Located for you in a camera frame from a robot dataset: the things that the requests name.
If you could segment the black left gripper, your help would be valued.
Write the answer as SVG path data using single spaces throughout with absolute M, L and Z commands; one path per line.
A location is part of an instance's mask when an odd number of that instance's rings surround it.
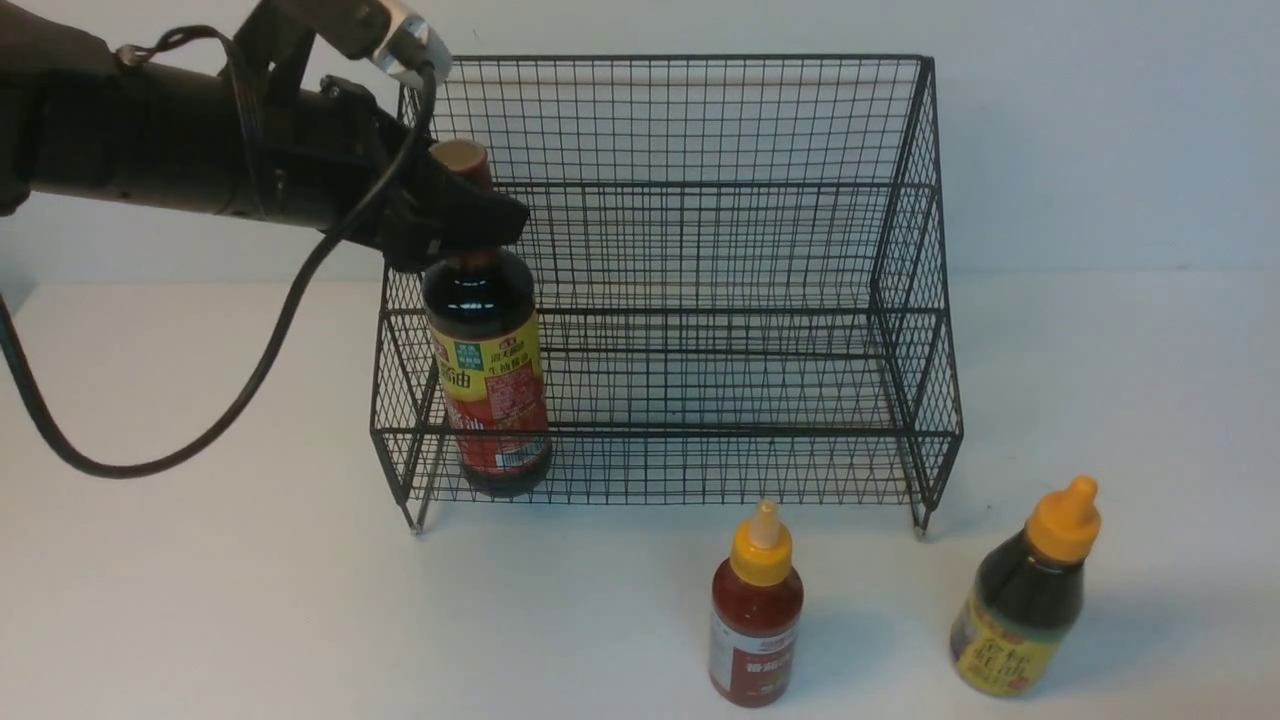
M 300 270 L 316 273 L 344 242 L 366 243 L 401 272 L 422 272 L 452 258 L 518 242 L 529 208 L 497 191 L 486 150 L 428 150 L 439 76 L 420 76 L 420 108 L 412 126 L 392 120 L 398 138 L 390 152 L 389 118 L 362 86 L 337 76 L 321 82 L 324 95 L 352 117 L 356 152 L 367 168 L 356 176 L 353 200 L 323 227 L 323 238 Z

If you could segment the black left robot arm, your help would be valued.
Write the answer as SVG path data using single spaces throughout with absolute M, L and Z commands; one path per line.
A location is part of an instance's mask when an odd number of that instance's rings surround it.
M 447 46 L 398 1 L 261 1 L 110 47 L 3 4 L 3 214 L 32 193 L 321 231 L 402 272 L 516 243 L 517 199 L 431 155 Z

